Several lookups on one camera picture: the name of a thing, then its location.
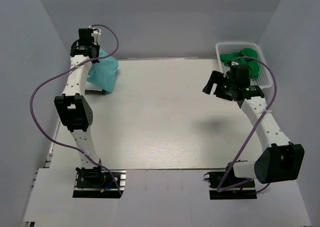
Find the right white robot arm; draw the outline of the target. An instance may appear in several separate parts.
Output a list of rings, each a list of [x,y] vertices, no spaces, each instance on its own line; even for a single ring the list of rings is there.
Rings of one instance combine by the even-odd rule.
[[[298,178],[305,150],[299,143],[293,143],[280,129],[266,103],[263,91],[251,85],[245,70],[239,73],[212,71],[208,83],[202,90],[216,97],[237,102],[252,124],[247,139],[241,146],[244,150],[253,134],[257,134],[262,154],[255,161],[238,160],[240,153],[230,162],[217,186],[218,191],[237,187],[254,179],[261,184],[293,181]]]

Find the teal t-shirt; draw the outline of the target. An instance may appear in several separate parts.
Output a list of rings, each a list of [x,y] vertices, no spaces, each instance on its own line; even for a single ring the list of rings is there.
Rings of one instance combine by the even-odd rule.
[[[119,62],[112,56],[93,63],[87,77],[86,90],[103,90],[112,93]]]

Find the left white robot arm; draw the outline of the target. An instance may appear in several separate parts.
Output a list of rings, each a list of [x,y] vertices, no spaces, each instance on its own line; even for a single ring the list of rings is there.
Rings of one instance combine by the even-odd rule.
[[[76,147],[81,150],[81,169],[95,168],[95,163],[101,162],[91,135],[93,111],[85,99],[87,77],[92,66],[90,59],[97,56],[93,44],[81,45],[79,40],[75,41],[70,50],[70,67],[74,70],[68,74],[62,94],[54,99],[61,123],[74,138]]]

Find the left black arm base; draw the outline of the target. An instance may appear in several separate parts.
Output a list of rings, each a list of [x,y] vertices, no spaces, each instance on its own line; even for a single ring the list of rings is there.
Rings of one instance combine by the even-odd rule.
[[[76,187],[79,189],[116,189],[114,180],[118,185],[120,184],[120,172],[113,172],[113,178],[107,171],[102,171],[101,167],[77,167],[75,170],[77,171]]]

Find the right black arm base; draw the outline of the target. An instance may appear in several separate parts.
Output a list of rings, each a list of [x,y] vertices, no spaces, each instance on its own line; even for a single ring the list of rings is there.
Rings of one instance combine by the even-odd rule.
[[[224,171],[211,171],[207,172],[203,175],[203,179],[209,182],[209,187],[212,189],[216,189],[220,184],[225,172]],[[222,188],[226,188],[231,185],[235,185],[237,183],[245,181],[246,178],[238,178],[231,172],[226,177],[225,181],[222,184]],[[255,182],[252,180],[251,182],[246,182],[241,185],[237,185],[235,188],[254,188]]]

